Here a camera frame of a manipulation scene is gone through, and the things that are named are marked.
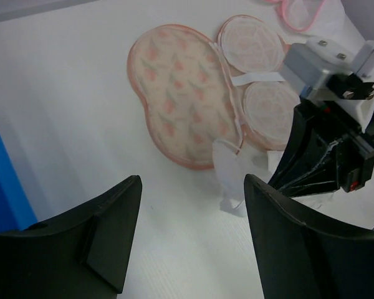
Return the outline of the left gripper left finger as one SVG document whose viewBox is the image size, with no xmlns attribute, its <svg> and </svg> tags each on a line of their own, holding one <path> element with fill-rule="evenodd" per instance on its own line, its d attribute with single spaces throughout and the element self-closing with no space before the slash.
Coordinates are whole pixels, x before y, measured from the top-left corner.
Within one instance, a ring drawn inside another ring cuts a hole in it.
<svg viewBox="0 0 374 299">
<path fill-rule="evenodd" d="M 25 230 L 0 232 L 0 298 L 116 298 L 123 292 L 142 181 Z"/>
</svg>

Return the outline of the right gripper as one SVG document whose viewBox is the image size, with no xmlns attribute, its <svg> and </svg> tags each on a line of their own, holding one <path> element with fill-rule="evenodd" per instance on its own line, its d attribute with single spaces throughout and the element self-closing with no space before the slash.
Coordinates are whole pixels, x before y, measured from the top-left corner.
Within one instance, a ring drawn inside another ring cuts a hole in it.
<svg viewBox="0 0 374 299">
<path fill-rule="evenodd" d="M 269 185 L 287 197 L 364 187 L 374 168 L 374 137 L 334 102 L 294 108 L 290 137 Z"/>
</svg>

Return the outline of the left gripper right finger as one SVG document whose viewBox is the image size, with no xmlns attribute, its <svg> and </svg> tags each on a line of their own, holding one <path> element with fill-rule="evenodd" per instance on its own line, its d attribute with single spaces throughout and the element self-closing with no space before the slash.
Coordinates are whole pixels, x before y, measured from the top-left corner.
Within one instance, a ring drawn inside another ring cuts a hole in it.
<svg viewBox="0 0 374 299">
<path fill-rule="evenodd" d="M 374 229 L 326 216 L 252 174 L 244 195 L 265 298 L 374 298 Z"/>
</svg>

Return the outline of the white satin bra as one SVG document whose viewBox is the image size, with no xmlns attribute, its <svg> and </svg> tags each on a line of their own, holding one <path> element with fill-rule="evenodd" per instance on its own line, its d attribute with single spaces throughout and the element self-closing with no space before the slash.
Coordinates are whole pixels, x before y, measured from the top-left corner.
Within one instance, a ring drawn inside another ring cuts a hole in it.
<svg viewBox="0 0 374 299">
<path fill-rule="evenodd" d="M 213 164 L 221 187 L 220 209 L 238 217 L 246 217 L 244 178 L 253 174 L 269 182 L 281 161 L 283 151 L 261 151 L 248 144 L 238 147 L 230 141 L 213 142 Z"/>
</svg>

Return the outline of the floral orange laundry bag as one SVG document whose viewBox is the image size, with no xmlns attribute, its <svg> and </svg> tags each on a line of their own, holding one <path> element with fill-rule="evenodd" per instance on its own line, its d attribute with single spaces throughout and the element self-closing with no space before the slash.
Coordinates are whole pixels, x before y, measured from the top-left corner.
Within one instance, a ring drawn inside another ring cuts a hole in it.
<svg viewBox="0 0 374 299">
<path fill-rule="evenodd" d="M 127 73 L 155 146 L 174 163 L 213 167 L 213 143 L 282 151 L 298 95 L 279 75 L 289 46 L 255 17 L 230 17 L 216 40 L 179 24 L 143 33 Z"/>
</svg>

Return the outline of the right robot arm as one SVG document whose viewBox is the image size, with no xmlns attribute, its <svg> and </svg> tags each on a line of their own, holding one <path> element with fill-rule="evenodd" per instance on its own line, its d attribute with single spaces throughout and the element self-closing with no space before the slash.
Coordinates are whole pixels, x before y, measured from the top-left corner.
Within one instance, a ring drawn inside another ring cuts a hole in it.
<svg viewBox="0 0 374 299">
<path fill-rule="evenodd" d="M 374 170 L 374 114 L 367 129 L 335 102 L 302 100 L 269 185 L 288 197 L 356 191 Z"/>
</svg>

